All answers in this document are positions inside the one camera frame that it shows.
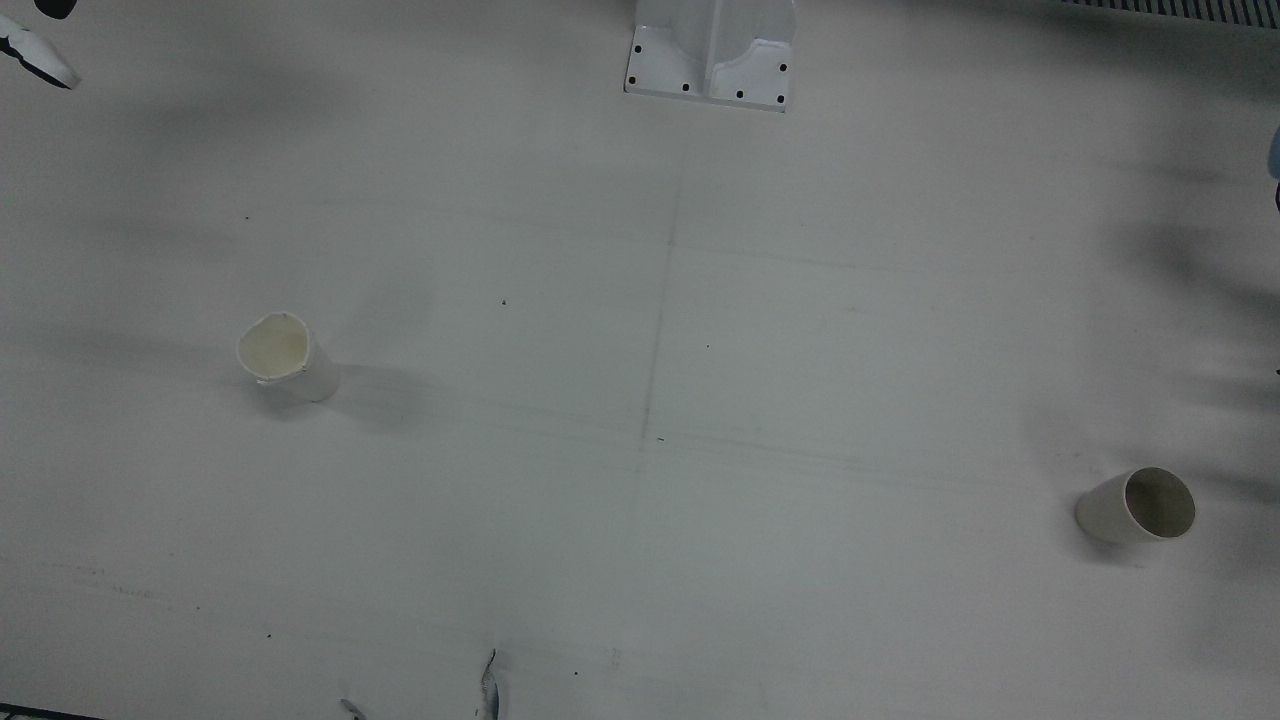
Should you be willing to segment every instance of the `cup rim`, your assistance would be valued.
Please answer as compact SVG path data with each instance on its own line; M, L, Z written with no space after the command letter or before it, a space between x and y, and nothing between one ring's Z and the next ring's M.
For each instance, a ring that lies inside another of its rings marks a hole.
M1156 474L1158 474L1158 477L1161 479L1171 480L1170 487L1176 488L1178 491L1181 492L1181 496L1185 500L1187 506L1190 510L1190 516L1187 519L1185 524L1181 527L1181 529L1178 533L1170 534L1170 536L1165 536L1165 534L1160 534L1160 533L1152 532L1149 528L1147 528L1147 525L1144 525L1142 523L1142 520L1139 520L1137 516L1134 516L1133 509L1129 506L1129 484L1139 474L1142 474L1142 473L1156 473ZM1196 518L1198 515L1197 507L1196 507L1196 496L1192 493L1192 489L1187 486L1185 480L1183 480L1181 478L1179 478L1178 475L1175 475L1174 473L1170 473L1169 470L1166 470L1164 468L1156 468L1155 465L1147 466L1147 468L1139 468L1139 469L1129 473L1125 477L1124 486L1120 489L1121 489L1120 497L1124 501L1125 515L1130 520L1133 520L1133 524L1134 524L1135 528L1138 528L1139 530L1142 530L1143 533L1146 533L1147 536L1149 536L1152 538L1156 538L1156 539L1175 539L1175 538L1180 538L1180 537L1185 536L1187 533L1189 533L1190 529L1192 529L1192 527L1196 525Z
M253 368L250 368L248 363L244 361L244 338L248 337L250 333L260 328L264 323L274 318L287 318L297 323L298 327L302 328L302 333L307 340L307 346L306 351L302 354L302 363L298 366L278 375L264 375L257 370L255 370ZM255 322L252 325L246 328L243 333L241 333L239 342L236 345L236 359L239 360L241 368L244 368L246 372L257 378L259 383L274 384L301 375L302 373L306 373L307 369L311 366L311 357L314 348L315 348L315 338L312 338L311 328L307 327L306 322L303 322L302 318L298 318L293 313L289 313L288 310L276 310L274 313L268 313L266 315L262 315L261 318L257 319L257 322Z

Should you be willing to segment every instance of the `paper cup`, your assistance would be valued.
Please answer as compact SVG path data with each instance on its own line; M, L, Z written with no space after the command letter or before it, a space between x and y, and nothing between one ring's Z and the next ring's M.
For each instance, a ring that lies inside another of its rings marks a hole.
M259 384L319 402L338 389L338 366L311 328L289 313L271 313L241 336L238 355Z
M1087 492L1075 503L1075 521L1112 543L1158 542L1187 534L1196 520L1192 491L1161 468L1125 473Z

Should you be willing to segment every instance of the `vent grille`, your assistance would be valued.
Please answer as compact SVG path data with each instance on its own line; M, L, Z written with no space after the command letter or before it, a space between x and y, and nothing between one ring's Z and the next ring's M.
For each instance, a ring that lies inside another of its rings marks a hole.
M1276 29L1277 0L1062 0L1073 5L1111 8L1247 27Z

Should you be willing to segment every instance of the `white paper cup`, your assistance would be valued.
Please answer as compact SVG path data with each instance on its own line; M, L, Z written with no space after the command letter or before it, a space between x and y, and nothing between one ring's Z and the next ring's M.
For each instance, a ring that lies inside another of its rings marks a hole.
M1166 541L1192 529L1196 500L1178 475L1161 468L1143 468L1087 492L1075 503L1075 521L1106 542Z
M320 402L338 389L338 366L320 350L311 328L289 313L271 313L241 336L238 355L259 384Z

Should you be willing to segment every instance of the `white table surface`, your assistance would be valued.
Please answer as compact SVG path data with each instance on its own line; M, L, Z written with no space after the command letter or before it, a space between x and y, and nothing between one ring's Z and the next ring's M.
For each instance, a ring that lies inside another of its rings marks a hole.
M0 58L0 702L1275 717L1280 33L813 0L778 115L625 0L3 10L84 82Z

